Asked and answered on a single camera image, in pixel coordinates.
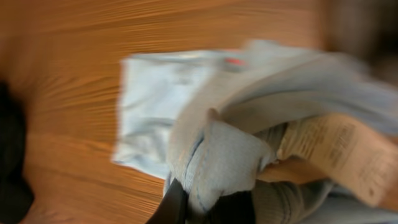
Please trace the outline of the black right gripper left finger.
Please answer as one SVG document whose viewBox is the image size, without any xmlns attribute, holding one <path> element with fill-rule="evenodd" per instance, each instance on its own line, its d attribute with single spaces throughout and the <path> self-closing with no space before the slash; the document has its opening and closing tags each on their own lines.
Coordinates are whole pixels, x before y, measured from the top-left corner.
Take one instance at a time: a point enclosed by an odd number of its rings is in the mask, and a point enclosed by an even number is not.
<svg viewBox="0 0 398 224">
<path fill-rule="evenodd" d="M 188 195 L 174 179 L 155 213 L 146 224 L 185 224 Z"/>
</svg>

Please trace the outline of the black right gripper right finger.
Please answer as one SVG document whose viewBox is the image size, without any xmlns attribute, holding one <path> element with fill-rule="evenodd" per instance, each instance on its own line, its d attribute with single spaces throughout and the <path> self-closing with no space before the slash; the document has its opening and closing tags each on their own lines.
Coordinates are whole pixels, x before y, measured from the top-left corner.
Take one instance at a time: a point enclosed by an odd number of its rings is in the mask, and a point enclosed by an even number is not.
<svg viewBox="0 0 398 224">
<path fill-rule="evenodd" d="M 256 216 L 250 191 L 222 196 L 208 214 L 209 224 L 255 224 Z"/>
</svg>

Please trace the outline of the light blue printed t-shirt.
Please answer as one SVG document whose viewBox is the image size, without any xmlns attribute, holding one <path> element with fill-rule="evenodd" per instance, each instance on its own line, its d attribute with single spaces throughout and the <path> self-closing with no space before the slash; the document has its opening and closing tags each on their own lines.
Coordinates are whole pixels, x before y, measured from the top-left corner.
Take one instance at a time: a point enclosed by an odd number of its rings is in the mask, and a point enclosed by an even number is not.
<svg viewBox="0 0 398 224">
<path fill-rule="evenodd" d="M 177 179 L 187 223 L 257 181 L 329 180 L 298 223 L 396 223 L 397 88 L 346 55 L 264 40 L 122 61 L 115 163 Z"/>
</svg>

